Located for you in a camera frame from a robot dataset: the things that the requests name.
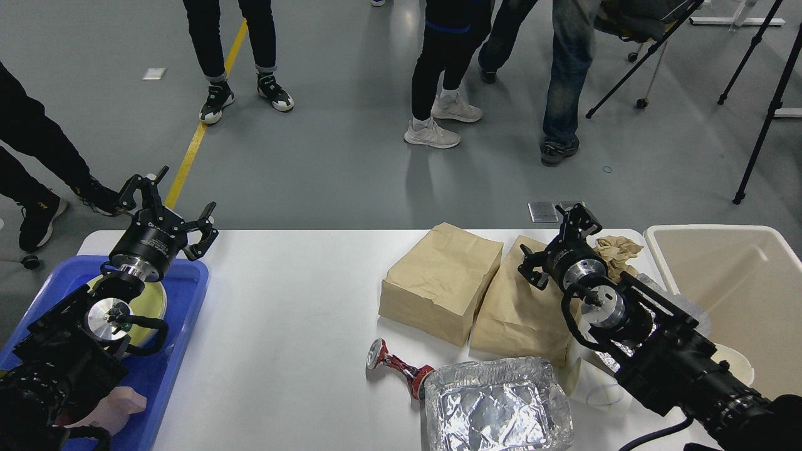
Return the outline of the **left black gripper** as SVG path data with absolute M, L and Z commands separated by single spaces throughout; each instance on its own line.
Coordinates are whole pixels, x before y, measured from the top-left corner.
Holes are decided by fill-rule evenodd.
M 183 233 L 165 232 L 155 227 L 166 225 L 171 214 L 158 190 L 159 183 L 168 171 L 169 166 L 164 165 L 151 177 L 134 174 L 126 180 L 113 202 L 117 213 L 131 217 L 131 225 L 109 254 L 110 263 L 119 271 L 128 272 L 143 282 L 163 280 L 181 249 L 186 259 L 201 259 L 219 235 L 211 217 L 217 207 L 215 202 L 209 202 L 197 220 L 183 222 Z M 187 246 L 187 234 L 195 231 L 200 231 L 200 240 Z

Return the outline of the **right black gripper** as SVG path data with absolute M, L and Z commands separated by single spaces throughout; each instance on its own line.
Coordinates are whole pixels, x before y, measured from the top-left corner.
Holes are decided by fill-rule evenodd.
M 519 246 L 523 252 L 518 266 L 521 276 L 534 288 L 544 291 L 550 275 L 563 293 L 588 275 L 607 277 L 607 264 L 587 241 L 590 235 L 599 233 L 598 219 L 583 204 L 556 204 L 554 209 L 562 216 L 558 236 L 543 251 L 533 252 L 527 246 Z

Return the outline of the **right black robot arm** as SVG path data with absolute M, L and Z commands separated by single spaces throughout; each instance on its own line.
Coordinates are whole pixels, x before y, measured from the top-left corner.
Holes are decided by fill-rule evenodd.
M 674 407 L 678 425 L 632 440 L 630 450 L 699 422 L 725 450 L 799 450 L 800 397 L 768 400 L 738 380 L 716 346 L 697 331 L 698 320 L 639 281 L 609 277 L 605 261 L 587 243 L 601 225 L 582 204 L 556 206 L 558 236 L 543 251 L 521 246 L 519 273 L 538 289 L 554 280 L 561 313 L 580 345 L 618 363 L 614 378 L 645 408 L 661 416 Z

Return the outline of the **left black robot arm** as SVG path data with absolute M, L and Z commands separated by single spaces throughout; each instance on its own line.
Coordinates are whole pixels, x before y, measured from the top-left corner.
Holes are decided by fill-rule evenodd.
M 163 280 L 179 251 L 195 261 L 217 239 L 206 205 L 193 222 L 166 207 L 158 185 L 168 172 L 135 174 L 118 195 L 123 208 L 142 206 L 132 216 L 94 286 L 83 284 L 28 326 L 13 348 L 20 363 L 2 376 L 2 449 L 60 450 L 71 439 L 96 440 L 109 450 L 112 433 L 80 426 L 128 374 L 124 356 L 151 356 L 167 342 L 166 320 L 141 313 L 131 302 L 149 284 Z

